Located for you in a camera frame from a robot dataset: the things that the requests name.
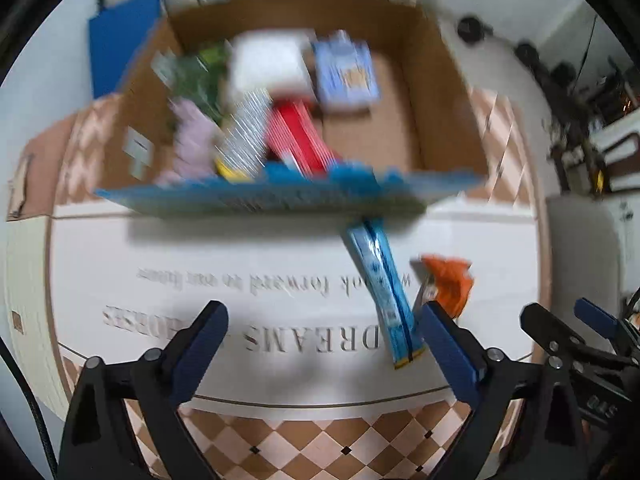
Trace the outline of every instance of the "orange snack bag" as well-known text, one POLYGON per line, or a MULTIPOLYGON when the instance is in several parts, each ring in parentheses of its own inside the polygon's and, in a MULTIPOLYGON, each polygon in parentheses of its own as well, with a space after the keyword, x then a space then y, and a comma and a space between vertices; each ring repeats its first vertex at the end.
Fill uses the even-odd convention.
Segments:
POLYGON ((421 260, 432 277, 432 286, 425 290, 424 299, 437 301, 452 319, 457 318, 462 314, 474 286, 474 279, 468 273, 471 263, 433 255, 422 256, 421 260))

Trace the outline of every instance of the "cardboard box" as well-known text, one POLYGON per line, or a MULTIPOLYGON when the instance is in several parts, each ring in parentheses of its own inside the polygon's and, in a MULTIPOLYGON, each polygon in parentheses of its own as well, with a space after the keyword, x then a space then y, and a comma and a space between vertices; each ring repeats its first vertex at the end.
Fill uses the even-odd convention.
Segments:
POLYGON ((232 0, 184 10, 156 25, 122 94, 97 194, 146 214, 390 212, 424 208, 487 176, 465 85, 437 24, 419 7, 386 0, 232 0), (368 113, 325 116, 320 133, 344 159, 372 171, 341 168, 315 180, 270 174, 252 184, 220 179, 171 189, 153 186, 166 167, 166 154, 171 157, 173 120, 170 90, 154 71, 154 60, 260 28, 313 28, 319 38, 343 29, 369 43, 382 100, 368 113))

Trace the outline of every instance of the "gray chair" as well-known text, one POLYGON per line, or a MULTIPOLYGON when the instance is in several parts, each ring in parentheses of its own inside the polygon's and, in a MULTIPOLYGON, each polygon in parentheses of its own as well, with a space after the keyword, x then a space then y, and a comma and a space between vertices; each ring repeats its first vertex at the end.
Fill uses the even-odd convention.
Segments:
POLYGON ((574 317, 587 298, 615 317, 621 311, 622 258, 613 218, 599 202, 566 194, 546 200, 551 233, 551 312, 594 348, 611 345, 574 317))

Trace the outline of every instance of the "red package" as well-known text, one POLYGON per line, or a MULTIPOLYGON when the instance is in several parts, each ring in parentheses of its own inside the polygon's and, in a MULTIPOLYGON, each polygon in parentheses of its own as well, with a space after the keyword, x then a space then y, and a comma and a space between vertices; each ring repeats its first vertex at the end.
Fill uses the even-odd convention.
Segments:
POLYGON ((305 176, 326 174, 337 160, 316 132, 301 100, 274 105, 267 125, 267 146, 285 164, 298 168, 305 176))

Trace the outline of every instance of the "metal bolt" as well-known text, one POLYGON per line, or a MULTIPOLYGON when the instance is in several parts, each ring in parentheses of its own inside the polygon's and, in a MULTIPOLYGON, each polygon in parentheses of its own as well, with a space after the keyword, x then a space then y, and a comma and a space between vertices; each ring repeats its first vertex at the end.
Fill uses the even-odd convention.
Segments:
POLYGON ((552 355, 549 358, 549 366, 555 368, 556 370, 559 370, 560 368, 562 368, 562 359, 555 355, 552 355))
POLYGON ((97 365, 100 364, 100 361, 102 361, 102 359, 100 359, 97 355, 93 356, 93 357, 89 357, 86 362, 84 363, 84 367, 85 368, 95 368, 97 367, 97 365))
POLYGON ((156 361, 162 355, 162 350, 159 348, 150 348, 145 352, 143 357, 145 361, 156 361))
POLYGON ((499 348, 489 348, 486 351, 486 355, 489 359, 491 359, 491 361, 494 361, 496 363, 499 363, 504 359, 504 352, 499 348))

